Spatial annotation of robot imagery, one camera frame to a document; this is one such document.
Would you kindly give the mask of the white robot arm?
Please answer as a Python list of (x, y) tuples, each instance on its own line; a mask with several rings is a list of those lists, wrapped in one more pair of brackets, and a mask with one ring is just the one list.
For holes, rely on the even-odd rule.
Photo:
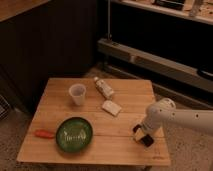
[(163, 122), (179, 124), (213, 135), (213, 110), (177, 109), (173, 100), (163, 98), (146, 108), (146, 116), (133, 128), (134, 140), (146, 147), (151, 146), (154, 143), (152, 135)]

